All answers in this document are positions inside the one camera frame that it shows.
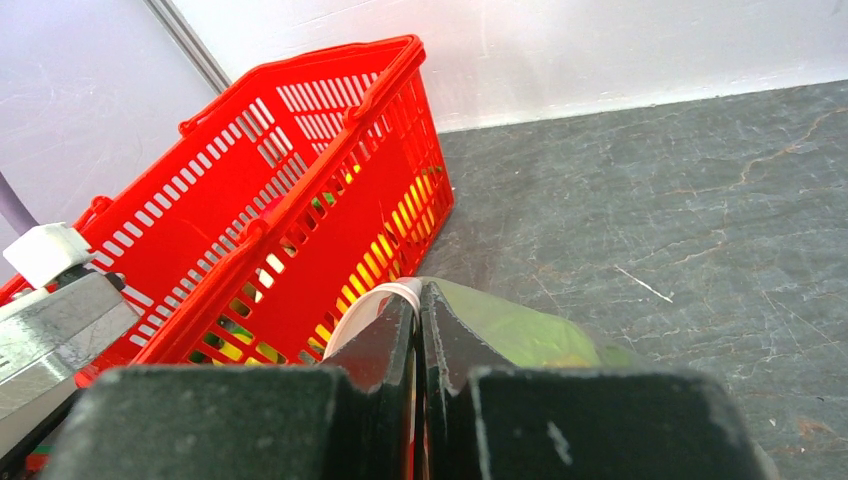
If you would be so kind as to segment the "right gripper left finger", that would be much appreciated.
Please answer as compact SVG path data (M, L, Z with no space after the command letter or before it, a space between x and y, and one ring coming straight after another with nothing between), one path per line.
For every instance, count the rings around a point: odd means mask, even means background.
M414 311L314 366L133 366L79 399L46 479L410 479Z

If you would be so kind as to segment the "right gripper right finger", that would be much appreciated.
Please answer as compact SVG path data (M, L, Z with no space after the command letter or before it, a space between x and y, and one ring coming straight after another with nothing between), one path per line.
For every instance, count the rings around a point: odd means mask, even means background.
M423 289L421 452L428 479L765 479L769 458L712 377L524 368Z

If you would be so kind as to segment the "clear zip top bag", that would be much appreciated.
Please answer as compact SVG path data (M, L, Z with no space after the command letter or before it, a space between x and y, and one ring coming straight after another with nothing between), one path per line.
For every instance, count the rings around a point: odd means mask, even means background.
M642 368L648 361L589 326L437 277L403 277L368 290L344 311L324 348L329 358L373 323L393 298L422 315L423 289L433 283L468 329L520 367Z

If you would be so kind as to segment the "pale green cabbage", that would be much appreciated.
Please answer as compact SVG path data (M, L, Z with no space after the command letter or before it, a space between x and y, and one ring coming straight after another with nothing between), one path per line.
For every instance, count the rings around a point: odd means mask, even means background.
M476 336L524 368L642 368L648 361L593 328L446 279L432 277Z

